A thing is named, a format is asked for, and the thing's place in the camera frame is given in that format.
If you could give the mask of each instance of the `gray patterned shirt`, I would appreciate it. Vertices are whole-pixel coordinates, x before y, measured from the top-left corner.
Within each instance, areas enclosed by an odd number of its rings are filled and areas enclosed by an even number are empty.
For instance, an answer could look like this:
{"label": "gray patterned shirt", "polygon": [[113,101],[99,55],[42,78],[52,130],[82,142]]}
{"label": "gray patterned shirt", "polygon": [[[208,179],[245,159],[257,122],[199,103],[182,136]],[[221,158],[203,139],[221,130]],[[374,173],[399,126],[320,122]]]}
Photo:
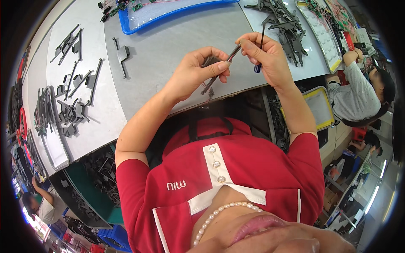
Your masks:
{"label": "gray patterned shirt", "polygon": [[356,62],[352,62],[343,72],[350,85],[328,84],[330,102],[335,103],[335,115],[349,121],[376,115],[381,108],[381,102]]}

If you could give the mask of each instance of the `man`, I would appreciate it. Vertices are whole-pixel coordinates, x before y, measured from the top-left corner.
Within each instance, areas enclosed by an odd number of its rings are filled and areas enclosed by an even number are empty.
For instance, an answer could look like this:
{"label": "man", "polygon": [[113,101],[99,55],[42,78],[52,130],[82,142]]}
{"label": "man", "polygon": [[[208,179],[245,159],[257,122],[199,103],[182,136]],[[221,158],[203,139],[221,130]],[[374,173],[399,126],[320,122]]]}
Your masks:
{"label": "man", "polygon": [[337,75],[328,75],[329,99],[339,121],[351,127],[362,127],[384,115],[395,97],[395,84],[390,74],[380,68],[369,73],[370,82],[356,64],[363,59],[359,49],[343,56],[344,73],[350,85],[341,86]]}
{"label": "man", "polygon": [[372,130],[367,131],[366,135],[364,136],[364,140],[360,143],[358,142],[354,142],[351,141],[350,145],[355,146],[357,149],[359,150],[364,150],[364,148],[366,147],[366,145],[370,144],[371,145],[371,149],[370,152],[371,154],[373,153],[374,150],[377,151],[377,156],[382,155],[382,147],[381,144],[379,142],[379,138],[377,137],[377,135],[375,135],[373,133]]}
{"label": "man", "polygon": [[28,211],[28,214],[34,219],[36,214],[44,223],[55,223],[68,207],[56,192],[53,186],[49,187],[48,191],[40,188],[36,183],[35,178],[32,178],[32,186],[38,193],[36,196],[30,192],[23,194],[23,204]]}

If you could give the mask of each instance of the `pearl necklace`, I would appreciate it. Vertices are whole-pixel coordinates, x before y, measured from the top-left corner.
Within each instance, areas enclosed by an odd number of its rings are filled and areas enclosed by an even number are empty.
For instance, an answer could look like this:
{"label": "pearl necklace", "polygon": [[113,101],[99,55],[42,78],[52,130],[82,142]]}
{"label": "pearl necklace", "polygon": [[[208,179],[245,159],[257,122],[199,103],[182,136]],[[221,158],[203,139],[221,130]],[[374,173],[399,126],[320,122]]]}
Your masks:
{"label": "pearl necklace", "polygon": [[204,224],[201,226],[200,230],[198,231],[198,234],[196,235],[196,239],[193,242],[194,247],[197,246],[200,242],[201,237],[203,236],[203,233],[205,229],[207,228],[208,224],[211,222],[212,219],[215,218],[216,215],[218,215],[220,212],[222,212],[224,209],[230,208],[232,206],[246,206],[248,208],[251,208],[257,212],[263,212],[263,209],[259,208],[258,206],[254,206],[251,203],[247,202],[232,202],[229,204],[225,204],[223,206],[220,206],[218,209],[214,210],[209,216],[208,219],[205,220]]}

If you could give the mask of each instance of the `lips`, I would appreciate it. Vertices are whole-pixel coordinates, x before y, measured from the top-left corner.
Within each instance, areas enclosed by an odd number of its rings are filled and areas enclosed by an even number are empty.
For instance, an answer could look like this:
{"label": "lips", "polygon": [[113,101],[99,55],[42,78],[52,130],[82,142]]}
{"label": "lips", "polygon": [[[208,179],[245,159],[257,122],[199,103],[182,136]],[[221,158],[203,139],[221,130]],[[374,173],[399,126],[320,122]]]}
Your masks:
{"label": "lips", "polygon": [[266,231],[272,227],[283,227],[286,224],[280,218],[274,215],[259,215],[250,219],[248,222],[243,224],[239,228],[238,232],[235,234],[233,243],[236,243],[246,237]]}

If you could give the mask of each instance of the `yellow tray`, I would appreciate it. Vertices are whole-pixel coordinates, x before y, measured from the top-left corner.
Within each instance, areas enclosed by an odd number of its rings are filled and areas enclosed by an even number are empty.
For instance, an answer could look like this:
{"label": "yellow tray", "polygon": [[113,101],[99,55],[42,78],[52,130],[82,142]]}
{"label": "yellow tray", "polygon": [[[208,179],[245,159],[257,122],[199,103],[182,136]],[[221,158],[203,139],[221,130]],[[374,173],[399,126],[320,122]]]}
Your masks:
{"label": "yellow tray", "polygon": [[[317,131],[331,127],[334,124],[335,119],[333,117],[332,106],[330,105],[328,92],[325,87],[318,86],[306,91],[303,93],[303,97],[315,117]],[[281,107],[280,110],[285,120],[286,116],[284,115],[283,108]]]}

